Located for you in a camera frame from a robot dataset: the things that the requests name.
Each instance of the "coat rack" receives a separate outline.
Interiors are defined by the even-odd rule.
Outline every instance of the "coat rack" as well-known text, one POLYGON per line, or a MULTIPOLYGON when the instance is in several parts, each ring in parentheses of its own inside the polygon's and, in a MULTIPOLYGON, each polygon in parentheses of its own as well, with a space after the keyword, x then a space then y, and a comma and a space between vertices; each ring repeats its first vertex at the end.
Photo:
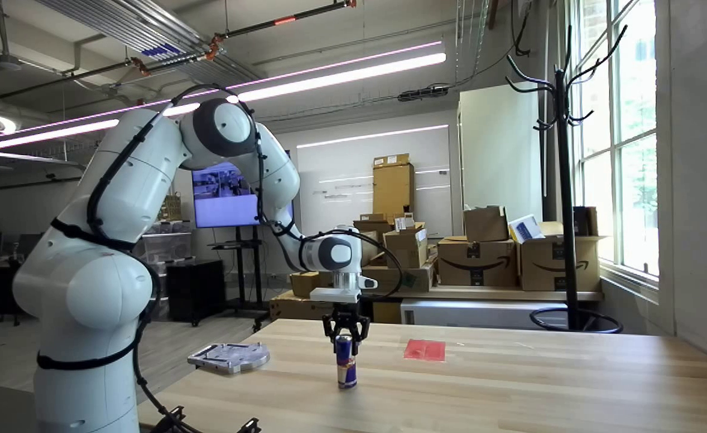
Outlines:
MULTIPOLYGON (((569 67, 569 33, 573 27, 567 27, 567 51, 564 51, 564 63, 562 67, 556 67, 554 73, 554 82, 542 80, 542 76, 530 76, 519 70, 519 65, 514 63, 513 55, 507 55, 507 65, 514 70, 514 74, 531 85, 531 86, 518 86, 509 76, 504 76, 504 82, 518 92, 518 94, 549 94, 551 103, 554 103, 554 121, 544 122, 537 121, 537 129, 545 133, 554 129, 556 126, 556 144, 558 144, 558 166, 560 166, 560 206, 562 206, 562 254, 564 254, 564 299, 567 299, 567 329, 569 331, 580 331, 580 329, 593 329, 597 323, 607 320, 610 323, 608 331, 620 331, 620 324, 610 317, 597 316, 597 313, 586 313, 580 311, 578 305, 578 287, 574 287, 574 213, 573 213, 573 174, 569 174, 569 144, 567 144, 567 126, 574 127, 580 122, 585 122, 586 117, 591 117, 593 111, 585 114, 585 115, 573 115, 569 114, 569 88, 574 85, 583 85, 586 80, 593 76, 593 73, 608 63, 608 58, 619 51, 620 38, 625 35, 625 28, 620 28, 619 38, 613 41, 610 51, 603 58, 597 58, 597 63, 586 70, 578 70, 574 74, 567 73, 569 67)), ((539 311, 531 316, 531 320, 545 329, 562 329, 562 326, 554 326, 545 324, 539 316, 545 313, 558 313, 558 311, 539 311)))

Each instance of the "wooden table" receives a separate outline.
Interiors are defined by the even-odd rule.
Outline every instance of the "wooden table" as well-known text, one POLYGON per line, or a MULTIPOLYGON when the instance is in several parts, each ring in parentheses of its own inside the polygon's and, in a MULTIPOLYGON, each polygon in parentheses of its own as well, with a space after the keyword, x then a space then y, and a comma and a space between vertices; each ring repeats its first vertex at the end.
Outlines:
MULTIPOLYGON (((278 320, 249 342, 271 351, 263 371, 194 371, 162 401, 204 433, 249 415, 264 433, 707 433, 707 353, 671 336, 373 324, 353 389, 337 388, 316 320, 278 320), (407 360, 409 338, 444 342, 444 360, 407 360)), ((140 418, 158 414, 142 405, 140 418)))

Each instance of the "floor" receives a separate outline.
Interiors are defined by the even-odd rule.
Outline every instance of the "floor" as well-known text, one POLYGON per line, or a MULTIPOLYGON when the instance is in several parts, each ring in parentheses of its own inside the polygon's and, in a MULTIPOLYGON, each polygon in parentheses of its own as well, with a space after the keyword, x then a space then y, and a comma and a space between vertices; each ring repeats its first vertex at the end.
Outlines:
MULTIPOLYGON (((140 365, 152 393, 192 371, 187 353, 211 342, 240 342, 252 335, 252 324, 252 317, 228 316, 210 316, 197 326, 163 317, 152 323, 140 343, 140 365)), ((22 317, 16 326, 10 320, 0 323, 0 433, 34 431, 35 329, 39 323, 32 317, 22 317)))

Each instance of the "white box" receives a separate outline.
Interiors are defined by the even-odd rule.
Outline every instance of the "white box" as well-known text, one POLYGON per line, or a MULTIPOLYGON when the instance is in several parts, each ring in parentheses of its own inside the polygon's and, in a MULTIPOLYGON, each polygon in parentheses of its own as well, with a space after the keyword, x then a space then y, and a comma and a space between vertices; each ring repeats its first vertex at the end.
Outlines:
MULTIPOLYGON (((564 308, 564 304, 401 301, 401 323, 542 329, 530 320, 530 313, 551 308, 564 308)), ((567 316, 549 320, 549 324, 567 326, 567 316)))

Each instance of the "screen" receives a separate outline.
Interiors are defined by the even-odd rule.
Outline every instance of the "screen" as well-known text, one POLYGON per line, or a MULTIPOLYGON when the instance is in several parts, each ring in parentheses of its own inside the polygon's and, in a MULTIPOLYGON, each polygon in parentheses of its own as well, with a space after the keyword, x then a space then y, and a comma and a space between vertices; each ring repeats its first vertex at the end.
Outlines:
POLYGON ((224 162, 192 171, 194 227, 258 227, 258 194, 240 171, 224 162))

